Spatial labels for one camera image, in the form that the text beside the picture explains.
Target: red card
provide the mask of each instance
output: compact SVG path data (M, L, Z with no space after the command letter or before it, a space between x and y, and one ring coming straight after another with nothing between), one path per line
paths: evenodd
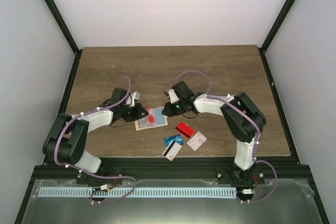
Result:
M190 128L185 123L179 123L176 128L178 132L180 132L183 136L185 136L187 139L189 139L195 132L194 129Z

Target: blue card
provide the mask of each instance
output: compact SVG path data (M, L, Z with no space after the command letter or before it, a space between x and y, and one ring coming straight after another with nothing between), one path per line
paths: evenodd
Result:
M183 144L182 136L180 134L175 135L175 136L164 137L163 140L164 140L164 144L165 144L166 147L168 147L168 145L172 141L175 141L175 142L177 142L178 144L181 144L181 145Z

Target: black cable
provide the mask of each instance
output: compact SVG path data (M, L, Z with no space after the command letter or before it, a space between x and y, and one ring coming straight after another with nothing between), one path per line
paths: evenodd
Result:
M126 126L126 124L124 124L124 125L120 125L120 126L112 126L112 124L109 124L109 125L110 125L110 127L112 127L112 128L120 128L120 127L124 127L124 126Z
M184 113L182 114L185 118L188 118L188 119L193 119L193 118L196 118L198 116L198 114L196 114L194 117L192 118L189 118L188 116L185 116Z

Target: black stripe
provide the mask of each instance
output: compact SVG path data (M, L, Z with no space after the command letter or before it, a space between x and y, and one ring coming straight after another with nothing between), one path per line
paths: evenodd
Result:
M170 145L168 146L168 148L165 150L165 152L163 153L163 156L166 156L167 153L173 148L173 145L176 144L176 142L173 140Z
M178 132L182 133L185 137L190 138L188 134L186 134L184 131L180 130L178 127L175 128Z

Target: wooden tabletop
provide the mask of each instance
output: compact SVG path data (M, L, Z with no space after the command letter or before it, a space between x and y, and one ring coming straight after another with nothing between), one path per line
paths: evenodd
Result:
M91 47L82 53L72 87L67 113L89 111L110 98L120 78L128 76L131 91L140 93L143 107L156 108L168 100L163 92L180 73L199 70L212 80L213 95L245 92L267 119L257 155L290 155L279 115L256 46L172 46L172 47ZM194 93L205 92L207 80L198 74L181 78ZM127 82L122 84L127 89ZM179 156L234 156L236 140L222 116L202 113L194 119L168 118L168 125L136 131L134 123L125 127L101 127L90 132L86 150L96 156L161 156L163 138L176 135L184 122L207 137L195 152L183 138ZM123 125L117 121L114 125Z

